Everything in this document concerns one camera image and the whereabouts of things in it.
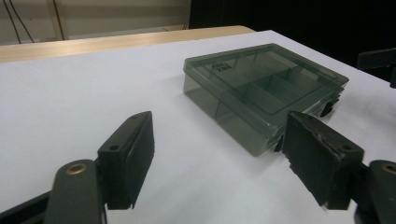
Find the white table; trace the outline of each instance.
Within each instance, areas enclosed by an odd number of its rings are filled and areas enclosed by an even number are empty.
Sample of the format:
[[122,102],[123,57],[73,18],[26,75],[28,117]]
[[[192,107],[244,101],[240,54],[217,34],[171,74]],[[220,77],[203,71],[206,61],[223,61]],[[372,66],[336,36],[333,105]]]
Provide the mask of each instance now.
[[184,59],[277,43],[348,77],[324,122],[396,161],[396,90],[272,31],[0,63],[0,211],[50,190],[58,168],[95,159],[129,116],[151,110],[156,153],[135,210],[112,223],[353,223],[324,211],[282,154],[254,158],[183,94]]

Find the black bracket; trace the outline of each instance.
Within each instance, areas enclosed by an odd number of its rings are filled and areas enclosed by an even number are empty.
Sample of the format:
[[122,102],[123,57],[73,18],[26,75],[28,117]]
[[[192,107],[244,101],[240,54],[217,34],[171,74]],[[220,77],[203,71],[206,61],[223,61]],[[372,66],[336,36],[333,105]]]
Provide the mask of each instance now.
[[364,150],[309,115],[290,111],[282,150],[320,206],[358,204],[357,223],[396,223],[396,163],[362,163]]
[[154,156],[151,112],[125,120],[98,155],[63,166],[51,192],[0,214],[0,223],[106,223],[105,204],[134,206]]
[[396,88],[396,48],[360,53],[357,68],[385,79]]

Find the metal screw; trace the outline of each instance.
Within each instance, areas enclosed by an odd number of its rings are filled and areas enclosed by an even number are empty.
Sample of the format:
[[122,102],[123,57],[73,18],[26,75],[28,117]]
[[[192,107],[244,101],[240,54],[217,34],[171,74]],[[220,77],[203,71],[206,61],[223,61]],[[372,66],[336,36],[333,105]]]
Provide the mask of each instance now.
[[382,165],[382,169],[396,175],[396,166],[393,164],[385,163]]
[[77,163],[77,164],[69,166],[66,170],[66,173],[68,175],[78,175],[78,174],[84,172],[87,168],[88,168],[87,164]]

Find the translucent plastic box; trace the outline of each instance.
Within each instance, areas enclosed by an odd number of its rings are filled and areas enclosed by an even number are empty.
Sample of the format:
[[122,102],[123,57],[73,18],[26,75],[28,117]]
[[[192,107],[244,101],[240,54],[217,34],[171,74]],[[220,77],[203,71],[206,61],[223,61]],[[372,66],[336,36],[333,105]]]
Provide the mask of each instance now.
[[276,44],[185,61],[184,92],[253,156],[274,147],[289,110],[325,116],[348,79]]

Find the wooden surface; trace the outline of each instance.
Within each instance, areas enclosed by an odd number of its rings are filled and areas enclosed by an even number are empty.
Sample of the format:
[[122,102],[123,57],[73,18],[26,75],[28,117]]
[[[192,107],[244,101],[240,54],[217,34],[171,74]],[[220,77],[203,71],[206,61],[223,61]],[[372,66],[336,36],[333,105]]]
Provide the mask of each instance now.
[[0,63],[60,57],[108,49],[123,49],[226,35],[241,35],[253,32],[253,30],[244,26],[228,26],[140,35],[118,35],[90,39],[0,46]]

